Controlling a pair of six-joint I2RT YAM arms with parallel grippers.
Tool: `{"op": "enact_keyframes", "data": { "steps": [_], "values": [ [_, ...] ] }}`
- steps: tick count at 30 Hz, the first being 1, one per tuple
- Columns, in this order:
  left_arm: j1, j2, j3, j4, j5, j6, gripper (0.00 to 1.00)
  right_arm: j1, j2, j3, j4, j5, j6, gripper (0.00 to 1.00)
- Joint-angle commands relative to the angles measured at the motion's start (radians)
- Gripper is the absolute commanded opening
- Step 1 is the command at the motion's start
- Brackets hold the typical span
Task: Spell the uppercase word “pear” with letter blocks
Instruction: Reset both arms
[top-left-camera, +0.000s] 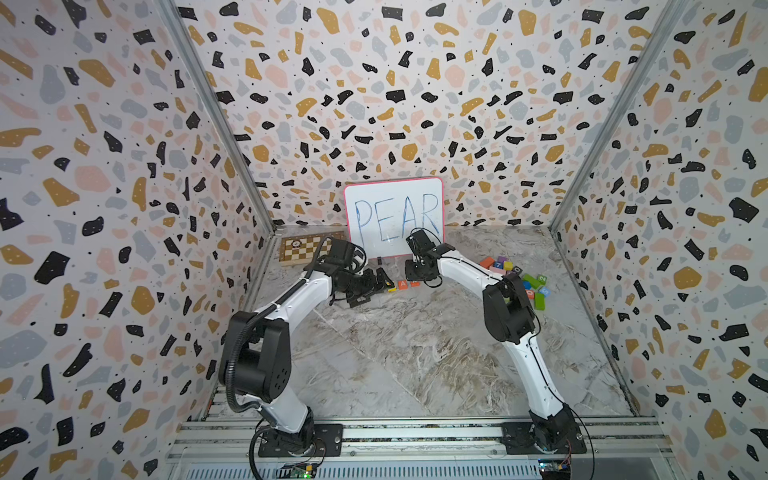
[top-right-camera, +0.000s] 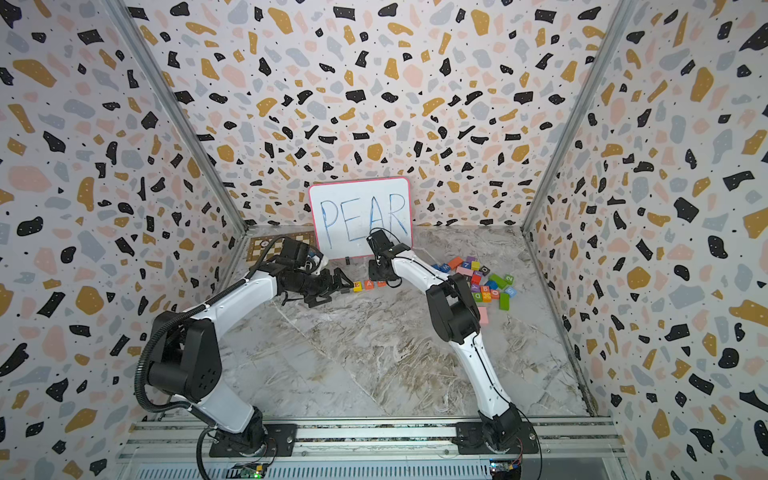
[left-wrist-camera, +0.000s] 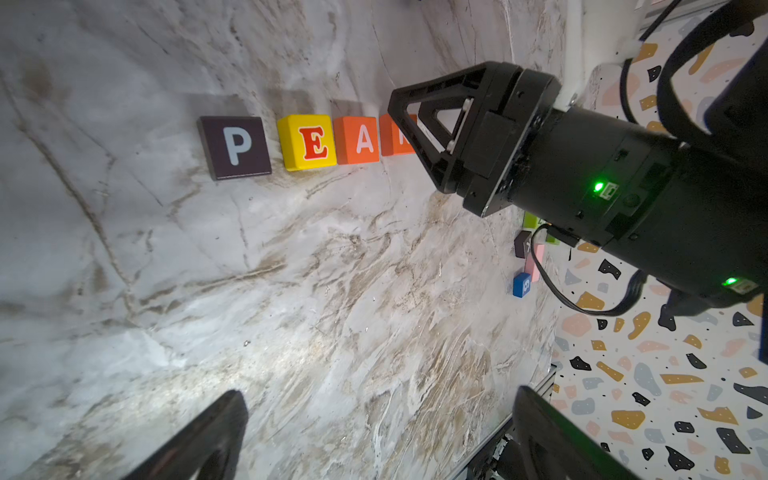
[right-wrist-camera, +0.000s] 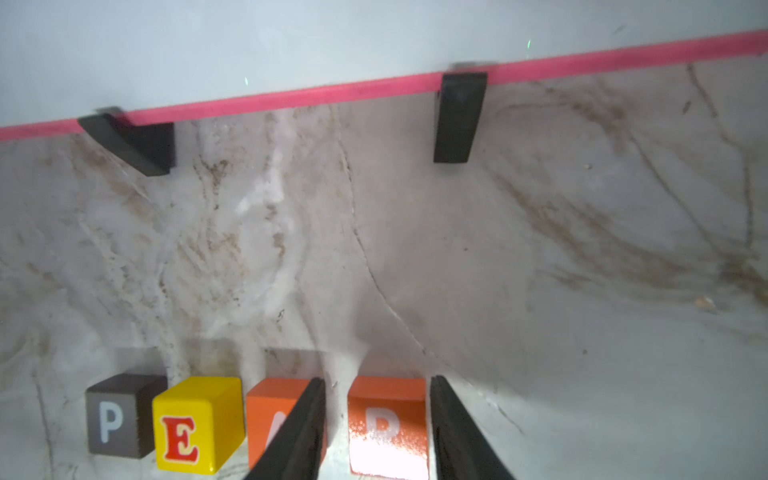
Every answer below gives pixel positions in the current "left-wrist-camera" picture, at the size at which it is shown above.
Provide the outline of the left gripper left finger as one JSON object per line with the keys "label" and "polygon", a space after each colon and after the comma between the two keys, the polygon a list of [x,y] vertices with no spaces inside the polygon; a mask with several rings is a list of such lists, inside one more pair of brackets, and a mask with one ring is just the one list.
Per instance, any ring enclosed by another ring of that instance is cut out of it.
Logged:
{"label": "left gripper left finger", "polygon": [[229,390],[131,471],[129,479],[233,479],[248,422],[243,394]]}

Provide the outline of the yellow E block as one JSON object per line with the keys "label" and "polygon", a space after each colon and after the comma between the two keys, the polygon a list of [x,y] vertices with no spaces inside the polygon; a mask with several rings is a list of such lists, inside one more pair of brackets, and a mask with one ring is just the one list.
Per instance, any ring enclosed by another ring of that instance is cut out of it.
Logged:
{"label": "yellow E block", "polygon": [[306,171],[337,164],[331,117],[289,115],[277,122],[284,166]]}

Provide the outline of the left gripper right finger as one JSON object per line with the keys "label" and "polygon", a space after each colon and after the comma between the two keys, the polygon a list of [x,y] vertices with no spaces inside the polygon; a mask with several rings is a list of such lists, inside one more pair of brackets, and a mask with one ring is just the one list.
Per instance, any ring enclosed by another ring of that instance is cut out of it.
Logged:
{"label": "left gripper right finger", "polygon": [[528,386],[517,391],[513,423],[528,479],[636,477]]}

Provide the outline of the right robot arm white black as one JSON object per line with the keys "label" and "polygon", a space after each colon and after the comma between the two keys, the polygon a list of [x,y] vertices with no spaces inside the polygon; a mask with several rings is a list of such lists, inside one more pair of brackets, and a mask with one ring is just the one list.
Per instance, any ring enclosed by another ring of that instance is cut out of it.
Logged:
{"label": "right robot arm white black", "polygon": [[488,61],[391,94],[388,112],[435,187],[485,217],[517,206],[568,245],[587,241],[636,269],[612,314],[649,277],[666,308],[696,315],[767,289],[767,50],[760,47],[696,125],[673,78],[762,17],[731,1],[693,28],[656,80],[661,132],[578,106],[591,72],[629,66],[650,29],[646,2],[571,1],[562,78]]}

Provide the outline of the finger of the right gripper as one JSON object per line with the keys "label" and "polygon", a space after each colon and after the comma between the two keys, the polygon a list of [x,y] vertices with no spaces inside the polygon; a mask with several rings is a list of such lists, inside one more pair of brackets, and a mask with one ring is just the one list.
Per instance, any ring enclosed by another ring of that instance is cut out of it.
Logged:
{"label": "finger of the right gripper", "polygon": [[387,112],[419,158],[439,158],[458,144],[488,69],[485,62],[392,91]]}
{"label": "finger of the right gripper", "polygon": [[452,129],[447,129],[436,116],[424,121],[417,117],[419,138],[414,150],[437,190],[445,194],[467,194],[470,175],[464,162],[450,152],[455,145]]}

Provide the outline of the dark purple P block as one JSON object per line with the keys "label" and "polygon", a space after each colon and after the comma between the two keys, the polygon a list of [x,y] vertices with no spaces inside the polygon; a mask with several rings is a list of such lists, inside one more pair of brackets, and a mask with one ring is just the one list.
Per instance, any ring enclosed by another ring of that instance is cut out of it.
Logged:
{"label": "dark purple P block", "polygon": [[201,116],[198,130],[213,180],[272,174],[260,117]]}

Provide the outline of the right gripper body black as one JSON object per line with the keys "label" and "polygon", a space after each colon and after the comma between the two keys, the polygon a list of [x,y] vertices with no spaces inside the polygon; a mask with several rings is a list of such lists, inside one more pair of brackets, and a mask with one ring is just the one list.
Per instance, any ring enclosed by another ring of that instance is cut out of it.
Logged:
{"label": "right gripper body black", "polygon": [[517,206],[564,238],[619,240],[664,189],[678,144],[590,110],[560,111],[559,90],[533,70],[493,80],[461,150],[463,206],[480,217]]}

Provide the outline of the red A block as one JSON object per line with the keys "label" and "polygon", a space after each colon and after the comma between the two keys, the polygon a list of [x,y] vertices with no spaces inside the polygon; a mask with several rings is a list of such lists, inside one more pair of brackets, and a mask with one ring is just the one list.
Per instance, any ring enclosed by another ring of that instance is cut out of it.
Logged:
{"label": "red A block", "polygon": [[333,120],[333,131],[339,165],[376,163],[380,160],[375,118],[339,117]]}

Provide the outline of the orange R block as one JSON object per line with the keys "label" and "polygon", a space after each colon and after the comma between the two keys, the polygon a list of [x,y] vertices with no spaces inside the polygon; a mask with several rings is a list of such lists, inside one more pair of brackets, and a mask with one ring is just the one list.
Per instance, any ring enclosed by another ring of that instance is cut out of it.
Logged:
{"label": "orange R block", "polygon": [[379,139],[383,157],[414,153],[413,147],[389,114],[379,117]]}

